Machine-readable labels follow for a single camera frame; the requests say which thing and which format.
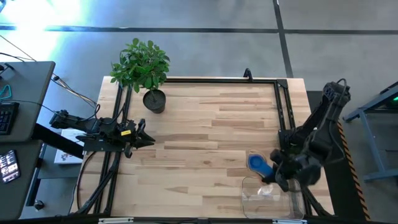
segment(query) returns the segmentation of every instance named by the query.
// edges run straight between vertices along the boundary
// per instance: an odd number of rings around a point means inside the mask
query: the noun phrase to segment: white paper
[[[84,146],[85,144],[79,140],[77,140],[76,136],[84,135],[84,131],[79,131],[76,129],[64,129],[62,130],[61,136],[76,142],[77,144]],[[63,152],[62,150],[57,149],[57,154],[55,155],[54,163],[55,164],[81,164],[82,160]]]

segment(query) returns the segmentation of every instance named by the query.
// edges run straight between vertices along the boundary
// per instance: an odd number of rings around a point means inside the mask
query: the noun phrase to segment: potted plant
[[[169,57],[151,40],[146,45],[134,38],[132,44],[126,45],[127,49],[120,52],[120,63],[112,64],[111,83],[119,82],[123,87],[133,88],[136,93],[140,88],[148,89],[143,98],[145,107],[154,113],[163,112],[166,95],[159,90],[159,85],[166,81]]]

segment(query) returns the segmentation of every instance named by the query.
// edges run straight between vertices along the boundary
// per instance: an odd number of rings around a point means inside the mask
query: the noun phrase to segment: green leaves
[[[111,82],[121,86],[132,86],[136,93],[140,88],[155,90],[163,84],[169,71],[170,59],[153,41],[139,41],[134,38],[132,44],[119,54],[119,62],[112,64]]]

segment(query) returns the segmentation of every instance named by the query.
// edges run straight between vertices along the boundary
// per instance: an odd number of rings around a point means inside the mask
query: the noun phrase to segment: wood grain
[[[288,79],[295,123],[310,114],[302,79]],[[166,109],[154,114],[142,104],[145,92],[133,93],[129,119],[146,119],[154,146],[122,157],[112,216],[242,218],[242,180],[255,177],[246,168],[249,151],[268,156],[279,147],[275,93],[267,84],[165,83]],[[117,86],[104,77],[98,103],[100,116],[111,116]],[[284,114],[287,114],[282,100]],[[287,128],[289,122],[285,117]],[[103,153],[89,161],[81,180],[84,202],[98,185]],[[248,185],[254,188],[257,183]],[[327,211],[333,213],[325,178],[310,187]],[[275,190],[273,198],[282,197]],[[286,217],[286,204],[246,204],[264,217]]]

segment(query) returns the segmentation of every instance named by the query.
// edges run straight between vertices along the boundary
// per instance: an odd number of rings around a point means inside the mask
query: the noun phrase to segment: black plant pot
[[[161,113],[166,107],[166,95],[160,90],[152,90],[152,92],[153,94],[150,91],[145,93],[142,99],[144,105],[154,113]]]

